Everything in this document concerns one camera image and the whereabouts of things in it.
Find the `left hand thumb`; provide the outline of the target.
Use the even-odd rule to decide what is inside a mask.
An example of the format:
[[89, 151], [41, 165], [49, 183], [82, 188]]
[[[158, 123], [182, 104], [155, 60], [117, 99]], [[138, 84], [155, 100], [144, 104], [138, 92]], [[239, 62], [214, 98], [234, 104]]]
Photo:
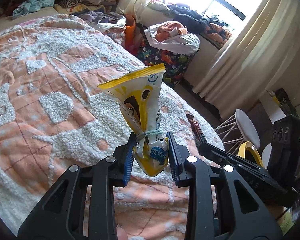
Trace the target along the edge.
[[128, 240], [129, 239], [126, 231], [120, 225], [117, 226], [116, 230], [117, 230], [117, 239], [118, 240]]

